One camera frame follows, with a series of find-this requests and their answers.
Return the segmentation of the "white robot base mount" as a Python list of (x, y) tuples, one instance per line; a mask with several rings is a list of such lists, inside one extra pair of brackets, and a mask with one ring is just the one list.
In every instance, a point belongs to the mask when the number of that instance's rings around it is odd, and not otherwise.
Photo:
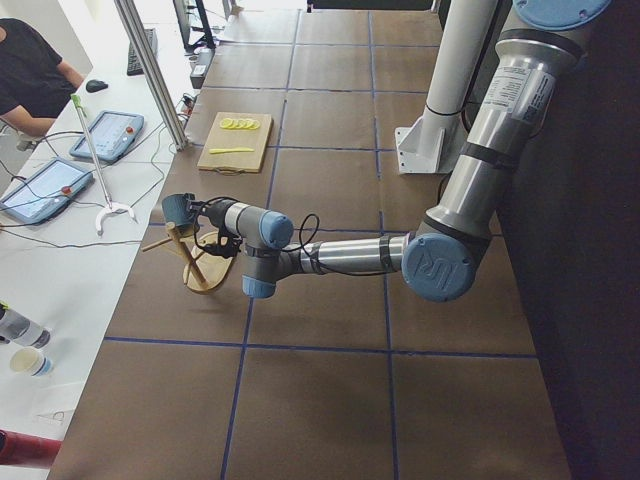
[(401, 174), (453, 170), (467, 133), (461, 115), (495, 14), (497, 1), (450, 3), (423, 113), (395, 130)]

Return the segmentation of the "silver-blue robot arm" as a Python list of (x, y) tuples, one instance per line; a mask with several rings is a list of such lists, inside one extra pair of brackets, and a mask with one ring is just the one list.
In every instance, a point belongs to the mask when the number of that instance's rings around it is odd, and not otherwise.
[(207, 218), (225, 244), (206, 252), (245, 256), (242, 288), (268, 298), (294, 274), (400, 272), (420, 297), (445, 302), (466, 293), (491, 241), (490, 219), (533, 131), (543, 123), (557, 79), (584, 58), (604, 1), (516, 1), (496, 42), (499, 58), (476, 119), (438, 204), (403, 236), (294, 242), (284, 214), (229, 197), (182, 196), (191, 221)]

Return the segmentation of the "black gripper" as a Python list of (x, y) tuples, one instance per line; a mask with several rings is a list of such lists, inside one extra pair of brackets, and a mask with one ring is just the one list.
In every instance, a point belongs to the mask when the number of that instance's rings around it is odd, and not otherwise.
[(231, 197), (215, 197), (204, 202), (192, 198), (185, 200), (187, 216), (204, 216), (217, 228), (214, 244), (197, 244), (205, 253), (222, 258), (234, 258), (239, 253), (242, 238), (232, 233), (225, 224), (226, 213), (235, 203), (236, 200)]

